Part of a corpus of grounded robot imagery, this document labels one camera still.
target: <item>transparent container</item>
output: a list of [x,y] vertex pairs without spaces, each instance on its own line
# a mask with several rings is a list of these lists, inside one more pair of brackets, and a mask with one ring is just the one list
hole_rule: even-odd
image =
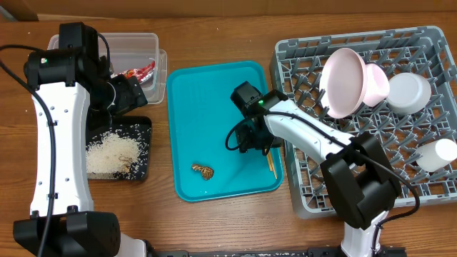
[[[156,62],[154,77],[141,84],[148,104],[159,104],[164,99],[166,81],[166,53],[159,49],[159,38],[154,33],[102,33],[108,41],[111,63],[115,74],[129,69],[140,69]],[[59,47],[59,35],[54,35],[48,49]],[[104,42],[99,38],[99,55],[106,55]]]

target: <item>wooden table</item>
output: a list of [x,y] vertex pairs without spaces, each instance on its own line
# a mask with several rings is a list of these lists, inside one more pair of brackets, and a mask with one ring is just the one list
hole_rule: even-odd
[[[411,26],[441,27],[457,56],[457,13],[352,14],[199,19],[87,21],[101,32],[154,32],[169,58],[169,72],[231,61],[259,62],[269,78],[274,45],[281,39]],[[45,49],[58,22],[0,24],[0,44]],[[21,74],[27,52],[1,58]],[[36,183],[36,118],[30,95],[0,71],[0,255],[30,256],[13,240],[13,222],[29,217]],[[292,211],[287,179],[270,193],[187,203],[175,193],[166,100],[132,112],[151,118],[154,133],[149,177],[143,183],[90,181],[97,211],[117,215],[121,230],[159,250],[239,251],[336,246],[338,218],[299,219]],[[381,242],[405,246],[409,256],[454,256],[457,204],[423,207],[386,226]]]

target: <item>cable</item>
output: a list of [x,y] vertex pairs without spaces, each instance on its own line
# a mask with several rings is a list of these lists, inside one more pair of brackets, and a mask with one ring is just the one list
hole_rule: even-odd
[[372,165],[376,165],[377,167],[379,168],[382,168],[384,171],[387,171],[389,174],[391,174],[392,176],[394,176],[395,178],[397,178],[401,183],[403,183],[412,193],[413,193],[413,196],[414,196],[414,200],[415,200],[415,205],[414,207],[410,210],[410,211],[407,211],[405,213],[400,213],[400,214],[397,214],[397,215],[394,215],[394,216],[391,216],[391,217],[388,217],[388,218],[385,218],[383,219],[382,221],[380,221],[377,225],[376,225],[376,228],[375,228],[375,231],[374,231],[374,234],[373,234],[373,243],[372,243],[372,246],[371,246],[371,250],[373,251],[373,256],[376,255],[376,239],[378,238],[378,233],[379,233],[379,229],[382,228],[382,225],[385,224],[385,223],[388,223],[389,221],[393,221],[393,220],[396,220],[398,218],[404,218],[404,217],[407,217],[407,216],[410,216],[410,215],[413,215],[415,212],[417,212],[417,210],[419,209],[419,207],[421,206],[421,200],[419,198],[419,194],[417,193],[417,191],[414,189],[414,187],[409,183],[407,182],[406,179],[404,179],[403,177],[399,176],[397,173],[391,171],[389,168],[385,167],[384,165],[378,163],[377,161],[374,161],[373,159],[365,156],[364,154],[360,153],[359,151],[356,151],[355,149],[352,149],[352,148],[349,148],[346,144],[344,143],[341,143],[340,141],[338,141],[336,138],[334,138],[333,136],[330,136],[328,135],[325,131],[322,131],[319,127],[315,126],[314,124],[312,124],[310,121],[307,121],[306,119],[296,115],[296,114],[289,114],[289,113],[286,113],[286,112],[280,112],[280,111],[267,111],[266,113],[264,114],[256,114],[256,115],[251,115],[251,116],[247,116],[245,119],[243,119],[242,121],[238,122],[231,130],[230,132],[228,133],[227,137],[226,137],[226,148],[228,150],[231,150],[234,149],[236,150],[237,148],[239,148],[240,145],[238,145],[237,147],[235,148],[230,148],[229,147],[229,138],[231,136],[231,134],[239,127],[241,126],[243,123],[245,123],[246,121],[248,120],[251,120],[251,119],[254,119],[254,118],[258,118],[258,117],[261,117],[261,116],[266,116],[266,115],[282,115],[282,116],[287,116],[287,117],[291,117],[293,119],[298,119],[299,121],[305,123],[306,125],[310,126],[312,129],[314,129],[315,131],[319,132],[322,136],[326,137],[329,141],[331,141],[332,143],[336,143],[337,145],[341,146],[342,148],[346,148],[346,149],[350,149],[352,150],[357,156],[359,156],[360,158],[362,158],[365,162],[367,163],[370,163]]
[[[22,45],[5,45],[0,46],[0,51],[4,49],[26,49],[32,51],[43,51],[41,49],[32,47],[32,46],[22,46]],[[5,72],[10,75],[14,80],[16,80],[21,86],[23,86],[39,103],[42,107],[44,115],[46,115],[46,119],[48,121],[49,127],[49,137],[51,139],[51,175],[50,175],[50,182],[49,182],[49,204],[48,204],[48,213],[46,215],[46,223],[44,225],[43,235],[41,237],[41,242],[38,250],[38,257],[43,256],[44,245],[46,244],[46,238],[49,234],[49,227],[51,225],[51,217],[54,211],[54,192],[56,189],[56,135],[54,131],[54,122],[52,121],[51,113],[49,112],[46,104],[44,103],[43,99],[27,85],[21,78],[19,78],[13,71],[11,71],[8,67],[5,66],[3,61],[0,60],[0,67],[5,70]]]
[[103,42],[105,43],[105,46],[106,46],[106,60],[108,61],[108,65],[106,66],[106,75],[109,76],[110,75],[109,67],[111,66],[111,54],[109,53],[108,41],[100,33],[97,33],[97,36],[99,36],[100,39],[103,40]]

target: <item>dish rack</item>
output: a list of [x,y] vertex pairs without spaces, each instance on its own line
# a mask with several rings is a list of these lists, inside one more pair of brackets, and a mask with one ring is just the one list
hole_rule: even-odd
[[[428,79],[432,96],[421,111],[398,116],[387,101],[373,108],[362,106],[344,119],[326,115],[320,99],[319,80],[326,60],[336,50],[356,51],[366,64],[378,64],[391,78],[402,72]],[[270,65],[273,87],[284,92],[297,106],[335,129],[359,135],[368,131],[381,142],[397,174],[419,192],[421,204],[457,201],[457,161],[435,172],[415,163],[418,146],[440,138],[457,137],[457,68],[446,38],[438,27],[371,31],[355,34],[316,36],[279,41]],[[293,209],[301,218],[332,216],[335,211],[316,163],[293,144],[286,142],[286,169]],[[357,174],[363,167],[354,171]],[[412,193],[402,186],[395,207],[412,206]]]

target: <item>blue tray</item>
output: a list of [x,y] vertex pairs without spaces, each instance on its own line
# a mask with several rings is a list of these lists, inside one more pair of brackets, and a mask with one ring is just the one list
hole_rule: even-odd
[[[284,172],[279,148],[271,149],[278,178],[260,151],[228,151],[225,139],[243,116],[232,103],[233,90],[248,81],[268,92],[265,74],[253,61],[217,64],[173,72],[167,80],[171,153],[175,189],[185,201],[196,202],[275,190]],[[236,145],[233,135],[230,146]],[[205,181],[193,163],[214,170]]]

